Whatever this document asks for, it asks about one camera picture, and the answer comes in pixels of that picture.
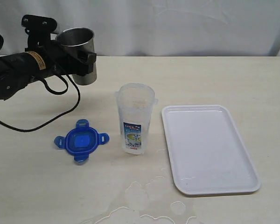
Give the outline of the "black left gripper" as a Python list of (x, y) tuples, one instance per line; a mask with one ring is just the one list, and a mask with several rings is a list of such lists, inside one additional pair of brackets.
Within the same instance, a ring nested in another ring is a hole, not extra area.
[(46, 68), (58, 67), (61, 74), (77, 74), (85, 76), (94, 70), (96, 53), (77, 51), (77, 59), (73, 58), (61, 44), (51, 39), (51, 34), (56, 33), (57, 21), (50, 17), (26, 14), (21, 19), (21, 25), (28, 35), (26, 51), (34, 51), (41, 55), (46, 63)]

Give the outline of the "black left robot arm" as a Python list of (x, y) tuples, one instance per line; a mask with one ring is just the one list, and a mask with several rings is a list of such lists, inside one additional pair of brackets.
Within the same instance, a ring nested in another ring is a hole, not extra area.
[(89, 28), (70, 28), (58, 33), (55, 19), (26, 14), (21, 25), (28, 35), (24, 52), (0, 56), (0, 100), (11, 98), (28, 84), (40, 81), (52, 90), (46, 79), (56, 76), (65, 84), (64, 76), (72, 75), (74, 83), (89, 85), (96, 81), (94, 32)]

